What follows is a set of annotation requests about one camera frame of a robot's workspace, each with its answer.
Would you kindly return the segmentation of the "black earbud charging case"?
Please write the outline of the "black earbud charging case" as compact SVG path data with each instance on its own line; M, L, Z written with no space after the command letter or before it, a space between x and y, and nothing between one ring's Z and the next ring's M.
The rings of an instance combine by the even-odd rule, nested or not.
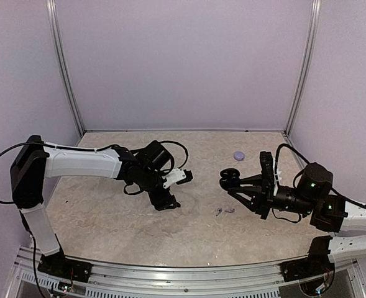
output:
M220 172L220 187L227 191L230 188L240 186L240 172L235 168L227 168Z

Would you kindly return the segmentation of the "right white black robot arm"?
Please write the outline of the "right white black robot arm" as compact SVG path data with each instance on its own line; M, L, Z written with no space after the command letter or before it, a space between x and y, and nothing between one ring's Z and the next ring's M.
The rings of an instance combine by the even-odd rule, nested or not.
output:
M312 242L312 253L302 261L302 271L314 276L330 261L366 256L366 205L351 202L332 188L333 175L325 167L308 164L297 186L282 186L272 161L261 162L258 175L241 178L228 168L220 173L220 186L228 195L265 220L274 211L297 214L328 236Z

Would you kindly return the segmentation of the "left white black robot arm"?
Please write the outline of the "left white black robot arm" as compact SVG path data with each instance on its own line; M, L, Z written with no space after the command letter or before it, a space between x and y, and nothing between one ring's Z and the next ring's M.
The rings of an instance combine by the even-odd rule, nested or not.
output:
M104 148L64 147L31 136L14 160L11 169L12 200L19 209L37 248L47 257L45 263L57 276L71 269L68 258L53 231L43 203L46 178L88 176L135 184L146 192L156 210L179 207L170 187L186 181L188 174L175 167L170 152L158 141L140 150L119 145Z

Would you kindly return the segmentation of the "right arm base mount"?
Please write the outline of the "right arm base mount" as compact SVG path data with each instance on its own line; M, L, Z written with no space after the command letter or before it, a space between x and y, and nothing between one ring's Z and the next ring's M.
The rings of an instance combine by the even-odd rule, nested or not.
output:
M285 282L310 278L335 270L335 264L329 260L331 236L316 237L312 240L307 256L280 264Z

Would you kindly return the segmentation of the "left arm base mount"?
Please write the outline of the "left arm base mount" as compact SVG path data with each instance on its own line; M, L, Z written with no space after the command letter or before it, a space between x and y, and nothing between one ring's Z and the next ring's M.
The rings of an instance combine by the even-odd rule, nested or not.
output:
M60 250L49 256L42 255L38 270L58 278L87 283L92 267L93 265L89 262L67 258Z

